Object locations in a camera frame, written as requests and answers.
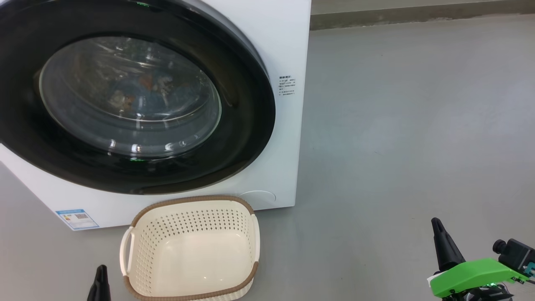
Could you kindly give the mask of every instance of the gray floor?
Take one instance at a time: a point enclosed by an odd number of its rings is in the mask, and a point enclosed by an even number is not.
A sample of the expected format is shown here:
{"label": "gray floor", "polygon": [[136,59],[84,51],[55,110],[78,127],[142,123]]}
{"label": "gray floor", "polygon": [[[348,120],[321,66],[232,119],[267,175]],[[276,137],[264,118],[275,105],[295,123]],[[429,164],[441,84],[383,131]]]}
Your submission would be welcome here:
{"label": "gray floor", "polygon": [[[258,213],[261,263],[242,300],[435,300],[435,216],[467,260],[494,257],[499,238],[535,246],[534,26],[311,33],[297,205]],[[112,299],[134,300],[124,227],[72,232],[3,167],[0,191],[2,299],[84,300],[106,264]]]}

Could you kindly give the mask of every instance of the white washing machine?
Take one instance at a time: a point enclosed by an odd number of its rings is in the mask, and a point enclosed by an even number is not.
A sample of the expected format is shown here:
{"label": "white washing machine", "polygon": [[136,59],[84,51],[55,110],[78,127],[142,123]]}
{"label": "white washing machine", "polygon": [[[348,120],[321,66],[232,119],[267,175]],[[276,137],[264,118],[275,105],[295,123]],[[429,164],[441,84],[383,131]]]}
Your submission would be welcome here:
{"label": "white washing machine", "polygon": [[310,0],[0,3],[0,160],[71,229],[295,204]]}

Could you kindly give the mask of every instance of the wall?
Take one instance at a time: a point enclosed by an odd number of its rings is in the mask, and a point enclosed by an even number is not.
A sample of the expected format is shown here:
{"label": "wall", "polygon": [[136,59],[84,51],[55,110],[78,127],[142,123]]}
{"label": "wall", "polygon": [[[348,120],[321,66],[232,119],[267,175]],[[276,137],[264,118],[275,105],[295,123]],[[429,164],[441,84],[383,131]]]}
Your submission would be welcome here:
{"label": "wall", "polygon": [[312,0],[312,14],[484,1],[493,0]]}

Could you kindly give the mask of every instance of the blue and white sticker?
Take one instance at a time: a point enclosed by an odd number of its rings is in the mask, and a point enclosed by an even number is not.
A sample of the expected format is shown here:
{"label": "blue and white sticker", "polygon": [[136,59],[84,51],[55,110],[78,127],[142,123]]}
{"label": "blue and white sticker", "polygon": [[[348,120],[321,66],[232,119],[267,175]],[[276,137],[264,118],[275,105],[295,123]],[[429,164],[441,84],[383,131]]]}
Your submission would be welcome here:
{"label": "blue and white sticker", "polygon": [[73,230],[100,228],[83,209],[56,211],[56,213]]}

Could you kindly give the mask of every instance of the plastic laundry basket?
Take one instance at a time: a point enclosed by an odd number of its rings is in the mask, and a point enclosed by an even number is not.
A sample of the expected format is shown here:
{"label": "plastic laundry basket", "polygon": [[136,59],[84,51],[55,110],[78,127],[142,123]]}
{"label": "plastic laundry basket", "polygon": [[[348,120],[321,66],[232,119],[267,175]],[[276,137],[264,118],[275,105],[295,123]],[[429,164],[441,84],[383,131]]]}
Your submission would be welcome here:
{"label": "plastic laundry basket", "polygon": [[251,206],[212,195],[145,208],[126,231],[119,257],[126,288],[137,299],[230,301],[250,289],[259,255]]}

